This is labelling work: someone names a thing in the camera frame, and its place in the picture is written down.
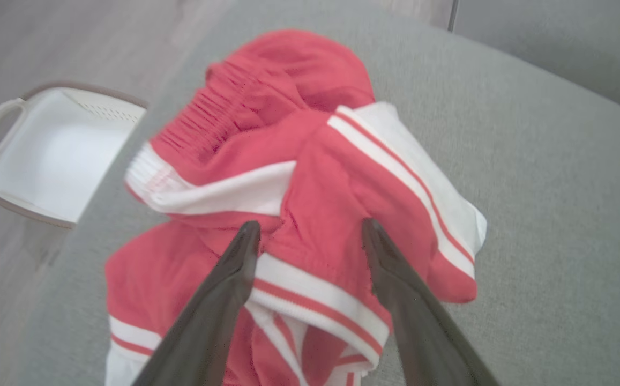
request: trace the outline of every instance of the laundry basket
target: laundry basket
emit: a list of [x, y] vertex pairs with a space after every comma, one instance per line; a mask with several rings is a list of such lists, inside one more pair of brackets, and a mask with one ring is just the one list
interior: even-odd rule
[[0, 142], [0, 205], [70, 228], [146, 110], [96, 86], [55, 83], [0, 105], [20, 115]]

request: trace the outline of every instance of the wooden floor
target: wooden floor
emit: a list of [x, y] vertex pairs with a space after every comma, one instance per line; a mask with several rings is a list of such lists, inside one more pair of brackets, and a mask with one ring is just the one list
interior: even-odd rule
[[[372, 0], [446, 28], [452, 0]], [[151, 102], [234, 0], [0, 0], [0, 103], [53, 80], [114, 88]], [[66, 230], [0, 207], [0, 385]]]

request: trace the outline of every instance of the gray upholstery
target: gray upholstery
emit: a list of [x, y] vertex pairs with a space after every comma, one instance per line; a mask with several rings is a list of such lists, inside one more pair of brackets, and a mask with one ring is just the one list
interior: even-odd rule
[[[205, 67], [271, 29], [351, 47], [376, 95], [488, 218], [479, 297], [450, 306], [503, 384], [620, 384], [620, 106], [516, 58], [363, 2], [243, 2], [149, 109], [50, 272], [21, 384], [101, 384], [107, 256], [165, 220], [123, 187], [129, 159], [202, 86]], [[402, 384], [392, 342], [366, 384]]]
[[620, 103], [620, 0], [459, 0], [453, 31]]

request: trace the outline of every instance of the red stripe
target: red stripe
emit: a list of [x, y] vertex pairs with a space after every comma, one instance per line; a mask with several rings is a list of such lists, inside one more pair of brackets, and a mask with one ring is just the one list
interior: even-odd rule
[[112, 340], [114, 340], [116, 344], [120, 345], [121, 347], [124, 347], [125, 349], [129, 351], [138, 352], [140, 354], [144, 354], [148, 356], [151, 356], [153, 354], [153, 350], [150, 350], [149, 348], [145, 348], [140, 345], [130, 344], [129, 342], [126, 342], [126, 340], [121, 340], [118, 337], [115, 337], [114, 335], [110, 335], [110, 337]]
[[253, 282], [253, 286], [260, 291], [265, 291], [266, 293], [277, 296], [277, 298], [281, 298], [286, 301], [290, 301], [291, 303], [295, 303], [298, 306], [302, 306], [307, 308], [308, 310], [315, 311], [315, 313], [320, 313], [325, 317], [332, 318], [335, 322], [341, 323], [348, 330], [351, 330], [355, 335], [357, 335], [360, 339], [364, 340], [371, 348], [376, 351], [377, 354], [381, 355], [382, 347], [379, 342], [372, 337], [364, 328], [362, 328], [358, 323], [353, 322], [350, 318], [346, 317], [342, 313], [330, 308], [323, 303], [319, 303], [319, 301], [315, 301], [312, 299], [305, 298], [305, 296], [299, 295], [297, 293], [293, 293], [291, 291], [287, 291], [281, 287], [275, 286], [274, 284], [269, 283], [268, 281], [264, 281], [262, 279], [256, 278]]
[[362, 355], [349, 355], [348, 357], [339, 358], [339, 361], [336, 362], [336, 366], [351, 365], [362, 362], [368, 362], [368, 360]]
[[351, 117], [348, 117], [346, 114], [342, 112], [336, 112], [336, 116], [346, 121], [354, 129], [358, 130], [362, 135], [369, 138], [370, 141], [374, 142], [374, 144], [381, 147], [383, 151], [385, 151], [386, 153], [388, 153], [388, 155], [390, 155], [396, 161], [398, 161], [398, 163], [401, 164], [401, 166], [403, 166], [403, 168], [405, 168], [405, 170], [407, 170], [407, 172], [410, 173], [410, 175], [414, 177], [415, 180], [417, 180], [420, 186], [422, 186], [423, 190], [427, 193], [427, 196], [429, 197], [429, 201], [431, 201], [431, 206], [434, 208], [434, 213], [436, 213], [436, 218], [438, 219], [440, 228], [443, 230], [445, 238], [448, 239], [455, 246], [455, 248], [458, 251], [460, 251], [460, 253], [462, 253], [465, 257], [467, 257], [467, 259], [469, 259], [469, 261], [471, 261], [472, 264], [474, 264], [474, 259], [472, 258], [472, 255], [469, 254], [469, 252], [467, 252], [467, 250], [464, 249], [462, 245], [459, 242], [457, 242], [457, 240], [455, 240], [454, 237], [452, 237], [449, 230], [447, 230], [447, 227], [445, 227], [443, 218], [440, 217], [439, 210], [436, 207], [436, 203], [434, 203], [434, 198], [431, 195], [431, 192], [428, 190], [427, 186], [424, 184], [424, 181], [422, 181], [422, 179], [419, 176], [417, 176], [417, 174], [414, 171], [412, 171], [412, 169], [410, 169], [410, 167], [407, 166], [407, 164], [402, 159], [400, 159], [400, 157], [397, 154], [395, 154], [395, 152], [391, 151], [391, 149], [389, 149], [385, 144], [383, 144], [383, 142], [381, 142], [378, 138], [374, 137], [370, 132], [365, 130], [364, 127], [362, 127], [359, 123], [352, 120]]
[[276, 328], [281, 331], [283, 337], [286, 338], [286, 344], [288, 344], [288, 347], [293, 350], [293, 354], [297, 355], [297, 350], [295, 349], [295, 340], [293, 339], [293, 334], [290, 333], [290, 328], [288, 328], [286, 322], [284, 322], [283, 318], [277, 314], [274, 315], [274, 324], [276, 325]]

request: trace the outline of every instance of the white trim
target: white trim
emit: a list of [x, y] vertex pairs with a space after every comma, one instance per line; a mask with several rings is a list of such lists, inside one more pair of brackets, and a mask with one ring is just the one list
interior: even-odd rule
[[278, 216], [295, 161], [270, 164], [205, 185], [187, 182], [146, 143], [136, 154], [126, 185], [160, 213], [251, 212]]
[[[352, 384], [348, 384], [348, 374], [353, 374]], [[341, 371], [341, 369], [335, 369], [331, 372], [331, 375], [324, 383], [324, 386], [360, 386], [362, 381], [362, 374], [358, 372]]]
[[293, 337], [293, 343], [295, 344], [295, 357], [298, 358], [302, 366], [303, 344], [305, 343], [305, 334], [308, 332], [308, 325], [287, 315], [279, 314], [279, 316], [290, 330], [290, 335]]
[[334, 283], [317, 278], [268, 253], [258, 258], [255, 277], [333, 308], [369, 332], [381, 347], [386, 344], [390, 334], [386, 322]]
[[[386, 339], [389, 336], [388, 325], [374, 311], [370, 310], [342, 288], [267, 253], [262, 254], [258, 258], [255, 276], [258, 279], [268, 281], [268, 283], [275, 286], [332, 308], [332, 310], [342, 314], [363, 328], [381, 347], [386, 344]], [[368, 342], [349, 327], [337, 322], [333, 318], [297, 305], [292, 301], [278, 298], [255, 287], [250, 294], [249, 301], [334, 334], [353, 346], [359, 354], [368, 359], [371, 364], [370, 369], [374, 369], [379, 363], [379, 352], [376, 352]]]
[[127, 350], [111, 340], [107, 352], [104, 385], [130, 386], [147, 361], [147, 355]]
[[[352, 357], [353, 355], [362, 355], [361, 352], [355, 350], [354, 347], [348, 345], [346, 349], [341, 353], [341, 357], [339, 360], [345, 357]], [[337, 365], [336, 369], [341, 369], [341, 371], [351, 371], [351, 372], [369, 372], [374, 369], [370, 362], [353, 362], [346, 363], [343, 365]]]
[[450, 234], [474, 258], [486, 236], [486, 219], [457, 192], [420, 142], [400, 122], [395, 107], [390, 103], [377, 102], [356, 110], [341, 106], [338, 112], [346, 114], [378, 138], [427, 184]]
[[112, 339], [109, 340], [109, 349], [111, 351], [114, 350], [114, 352], [121, 354], [124, 357], [127, 357], [128, 359], [131, 359], [131, 361], [146, 362], [148, 361], [148, 359], [150, 359], [149, 355], [142, 354], [141, 352], [135, 352], [135, 351], [129, 350], [128, 348], [123, 347], [122, 345], [118, 344]]
[[369, 138], [361, 134], [357, 129], [342, 120], [339, 117], [332, 116], [329, 119], [328, 124], [336, 129], [342, 136], [344, 136], [349, 142], [351, 142], [357, 149], [362, 151], [366, 156], [373, 159], [377, 164], [380, 164], [393, 174], [396, 178], [400, 179], [405, 186], [407, 186], [412, 193], [417, 196], [430, 215], [431, 223], [433, 225], [436, 239], [439, 241], [439, 251], [453, 266], [457, 267], [460, 271], [464, 272], [472, 279], [474, 279], [474, 264], [467, 259], [462, 252], [445, 237], [445, 234], [440, 227], [438, 219], [433, 211], [432, 202], [429, 200], [427, 193], [420, 183], [410, 174], [410, 172], [403, 167], [403, 165], [394, 159], [390, 154], [385, 152], [381, 147], [372, 142]]
[[276, 347], [281, 357], [286, 361], [293, 374], [298, 378], [300, 386], [308, 386], [305, 380], [305, 374], [303, 374], [302, 367], [300, 366], [293, 349], [288, 346], [286, 337], [276, 327], [274, 323], [274, 312], [268, 310], [263, 306], [257, 305], [253, 301], [247, 301], [245, 303], [246, 309], [250, 312], [250, 315], [255, 320], [255, 323], [261, 328], [261, 330], [267, 335], [271, 344]]
[[162, 337], [156, 332], [124, 323], [111, 315], [109, 316], [109, 332], [124, 342], [140, 345], [149, 350], [158, 348], [162, 341]]

